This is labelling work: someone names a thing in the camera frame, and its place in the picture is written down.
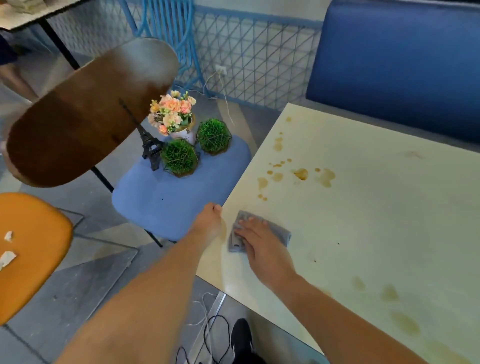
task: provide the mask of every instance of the wall socket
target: wall socket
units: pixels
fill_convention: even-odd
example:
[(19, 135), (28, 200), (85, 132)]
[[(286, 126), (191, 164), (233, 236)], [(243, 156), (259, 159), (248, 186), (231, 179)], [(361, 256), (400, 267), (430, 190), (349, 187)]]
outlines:
[(227, 74), (227, 67), (216, 64), (215, 65), (215, 71), (219, 74)]

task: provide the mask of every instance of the black shoe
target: black shoe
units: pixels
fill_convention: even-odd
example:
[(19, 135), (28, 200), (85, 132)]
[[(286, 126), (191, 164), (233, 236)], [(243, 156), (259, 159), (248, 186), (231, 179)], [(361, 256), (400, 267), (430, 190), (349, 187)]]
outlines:
[(233, 325), (231, 344), (234, 358), (253, 353), (252, 333), (247, 320), (244, 318), (238, 319)]

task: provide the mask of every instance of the tabletop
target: tabletop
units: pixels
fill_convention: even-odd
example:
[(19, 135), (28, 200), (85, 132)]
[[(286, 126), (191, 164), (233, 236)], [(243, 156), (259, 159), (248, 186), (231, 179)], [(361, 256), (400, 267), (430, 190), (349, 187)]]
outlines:
[(292, 232), (307, 281), (428, 362), (480, 362), (479, 166), (472, 151), (288, 104), (197, 275), (320, 350), (246, 255), (227, 251), (250, 211)]
[(45, 0), (47, 8), (35, 14), (19, 13), (9, 4), (2, 4), (0, 5), (0, 29), (15, 30), (82, 1), (85, 0)]

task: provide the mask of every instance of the dark blue shorts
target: dark blue shorts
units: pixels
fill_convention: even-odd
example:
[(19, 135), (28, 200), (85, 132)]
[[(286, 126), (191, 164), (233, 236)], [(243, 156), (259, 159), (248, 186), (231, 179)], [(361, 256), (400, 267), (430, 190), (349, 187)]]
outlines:
[(8, 42), (0, 36), (0, 66), (13, 63), (17, 60), (17, 54), (10, 47)]

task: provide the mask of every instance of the hand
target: hand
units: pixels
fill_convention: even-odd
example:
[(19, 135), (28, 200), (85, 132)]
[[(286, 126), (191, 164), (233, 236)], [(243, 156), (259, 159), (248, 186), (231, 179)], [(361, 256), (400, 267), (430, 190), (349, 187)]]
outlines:
[(273, 293), (297, 276), (287, 248), (277, 239), (266, 221), (240, 220), (243, 229), (235, 233), (243, 238), (250, 267), (260, 282)]
[(222, 228), (222, 206), (210, 202), (197, 215), (190, 231), (199, 234), (208, 245), (215, 239)]

